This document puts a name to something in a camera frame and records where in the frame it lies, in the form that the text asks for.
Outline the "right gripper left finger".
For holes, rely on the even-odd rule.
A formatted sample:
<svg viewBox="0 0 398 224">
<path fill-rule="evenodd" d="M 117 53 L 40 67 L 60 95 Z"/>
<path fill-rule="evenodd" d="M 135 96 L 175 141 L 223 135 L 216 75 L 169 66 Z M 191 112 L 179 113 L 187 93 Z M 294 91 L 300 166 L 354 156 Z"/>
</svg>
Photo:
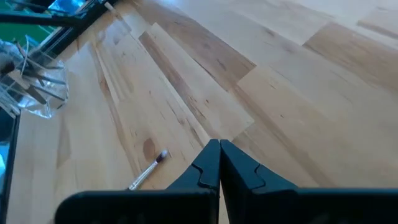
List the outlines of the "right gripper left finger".
<svg viewBox="0 0 398 224">
<path fill-rule="evenodd" d="M 221 145 L 211 139 L 185 172 L 167 189 L 220 189 Z"/>
</svg>

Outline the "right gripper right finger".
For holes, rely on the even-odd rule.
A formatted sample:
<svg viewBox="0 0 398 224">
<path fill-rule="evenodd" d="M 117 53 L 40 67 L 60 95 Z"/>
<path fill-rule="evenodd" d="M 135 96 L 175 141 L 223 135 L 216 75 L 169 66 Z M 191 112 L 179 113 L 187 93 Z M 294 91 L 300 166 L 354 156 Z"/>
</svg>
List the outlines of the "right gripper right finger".
<svg viewBox="0 0 398 224">
<path fill-rule="evenodd" d="M 226 167 L 223 168 L 232 179 L 240 180 L 249 190 L 290 190 L 297 186 L 287 179 L 276 174 L 266 166 L 254 160 L 232 142 L 221 140 L 223 159 Z"/>
</svg>

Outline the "thin dark makeup brush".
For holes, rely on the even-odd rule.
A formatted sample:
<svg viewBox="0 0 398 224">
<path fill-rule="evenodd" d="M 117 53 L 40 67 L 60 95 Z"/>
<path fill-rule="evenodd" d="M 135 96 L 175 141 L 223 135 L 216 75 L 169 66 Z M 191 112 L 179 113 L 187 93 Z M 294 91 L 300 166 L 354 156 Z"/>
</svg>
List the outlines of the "thin dark makeup brush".
<svg viewBox="0 0 398 224">
<path fill-rule="evenodd" d="M 50 96 L 52 96 L 52 97 L 54 97 L 54 98 L 56 98 L 56 99 L 58 99 L 58 100 L 61 100 L 61 101 L 65 101 L 65 100 L 66 100 L 65 98 L 63 98 L 63 97 L 61 97 L 61 96 L 55 94 L 54 92 L 48 91 L 48 90 L 46 90 L 45 88 L 42 88 L 42 87 L 37 86 L 37 85 L 32 85 L 32 86 L 33 86 L 34 88 L 36 88 L 37 90 L 40 90 L 41 92 L 44 92 L 44 93 L 46 93 L 46 94 L 48 94 L 48 95 L 50 95 Z"/>
<path fill-rule="evenodd" d="M 136 177 L 127 190 L 137 190 L 142 183 L 148 178 L 148 176 L 155 170 L 155 168 L 158 166 L 159 163 L 161 163 L 168 155 L 168 150 L 163 150 L 160 152 L 160 154 L 155 158 L 155 160 L 152 162 L 152 164 L 147 167 L 141 174 Z"/>
<path fill-rule="evenodd" d="M 56 83 L 56 84 L 61 84 L 61 85 L 65 85 L 65 84 L 66 84 L 66 83 L 65 83 L 64 81 L 62 81 L 62 80 L 56 80 L 56 79 L 54 79 L 54 78 L 45 77 L 45 76 L 39 75 L 38 73 L 35 73 L 35 72 L 24 71 L 24 72 L 23 72 L 23 75 L 24 75 L 24 76 L 27 76 L 27 77 L 36 78 L 36 79 L 38 79 L 40 82 L 41 82 L 42 80 L 45 80 L 45 81 L 48 81 L 48 82 L 52 82 L 52 83 Z"/>
</svg>

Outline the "black head makeup brush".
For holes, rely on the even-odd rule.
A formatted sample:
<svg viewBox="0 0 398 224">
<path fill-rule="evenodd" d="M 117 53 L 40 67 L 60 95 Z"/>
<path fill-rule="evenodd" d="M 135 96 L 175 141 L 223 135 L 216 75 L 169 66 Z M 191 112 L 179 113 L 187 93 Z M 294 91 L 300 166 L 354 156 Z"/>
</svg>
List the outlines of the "black head makeup brush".
<svg viewBox="0 0 398 224">
<path fill-rule="evenodd" d="M 25 91 L 40 104 L 45 105 L 47 103 L 46 99 L 32 85 L 25 89 Z"/>
</svg>

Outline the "silver ferrule makeup brush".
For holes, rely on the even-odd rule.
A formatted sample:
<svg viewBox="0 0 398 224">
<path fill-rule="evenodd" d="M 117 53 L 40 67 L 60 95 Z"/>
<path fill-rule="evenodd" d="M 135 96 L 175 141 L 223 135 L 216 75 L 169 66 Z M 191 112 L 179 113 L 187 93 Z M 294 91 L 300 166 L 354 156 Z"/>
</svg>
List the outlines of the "silver ferrule makeup brush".
<svg viewBox="0 0 398 224">
<path fill-rule="evenodd" d="M 16 101 L 13 100 L 8 93 L 0 87 L 0 107 L 12 118 L 20 115 L 20 109 L 16 106 Z"/>
</svg>

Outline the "clear plastic bag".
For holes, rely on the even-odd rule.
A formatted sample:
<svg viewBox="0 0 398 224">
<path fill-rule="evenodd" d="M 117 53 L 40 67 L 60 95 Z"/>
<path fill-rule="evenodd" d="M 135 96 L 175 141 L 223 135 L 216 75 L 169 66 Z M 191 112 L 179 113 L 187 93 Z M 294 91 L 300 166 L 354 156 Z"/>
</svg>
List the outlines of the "clear plastic bag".
<svg viewBox="0 0 398 224">
<path fill-rule="evenodd" d="M 16 106 L 20 111 L 25 110 L 49 119 L 68 101 L 68 80 L 64 63 L 52 52 L 44 52 L 39 43 L 29 36 L 26 37 L 25 45 L 17 41 L 6 42 L 0 39 L 0 62 L 2 61 L 14 62 L 15 70 L 6 75 L 0 75 L 0 87 L 16 101 Z M 61 85 L 45 80 L 40 82 L 36 78 L 24 76 L 24 71 L 62 80 L 66 84 Z M 36 89 L 47 101 L 45 105 L 42 105 L 25 91 L 30 85 L 45 88 L 66 100 L 58 100 Z"/>
</svg>

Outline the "grey fluffy head makeup brush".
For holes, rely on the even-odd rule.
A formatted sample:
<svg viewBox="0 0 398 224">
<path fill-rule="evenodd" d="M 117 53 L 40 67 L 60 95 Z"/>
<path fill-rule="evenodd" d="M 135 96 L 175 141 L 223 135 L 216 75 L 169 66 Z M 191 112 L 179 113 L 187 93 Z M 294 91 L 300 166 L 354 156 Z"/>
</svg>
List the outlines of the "grey fluffy head makeup brush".
<svg viewBox="0 0 398 224">
<path fill-rule="evenodd" d="M 13 70 L 15 70 L 15 65 L 13 61 L 0 62 L 0 75 L 6 75 Z"/>
</svg>

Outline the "black aluminium table frame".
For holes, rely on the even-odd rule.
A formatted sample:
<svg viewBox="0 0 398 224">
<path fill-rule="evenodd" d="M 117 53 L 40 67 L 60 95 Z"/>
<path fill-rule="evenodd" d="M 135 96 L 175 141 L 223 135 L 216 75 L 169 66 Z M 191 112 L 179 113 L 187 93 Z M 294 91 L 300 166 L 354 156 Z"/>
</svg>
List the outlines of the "black aluminium table frame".
<svg viewBox="0 0 398 224">
<path fill-rule="evenodd" d="M 55 55 L 59 55 L 72 41 L 105 13 L 105 2 L 114 4 L 117 1 L 89 0 L 78 12 L 57 11 L 56 14 L 52 15 L 34 12 L 25 14 L 18 11 L 0 11 L 0 23 L 60 27 L 61 29 L 41 46 L 44 52 L 52 52 Z M 6 224 L 20 119 L 20 116 L 13 114 L 10 109 L 2 108 L 0 103 L 0 142 L 4 141 L 8 144 L 6 158 L 3 159 L 0 154 L 0 162 L 5 162 L 5 166 L 0 166 L 0 224 Z"/>
</svg>

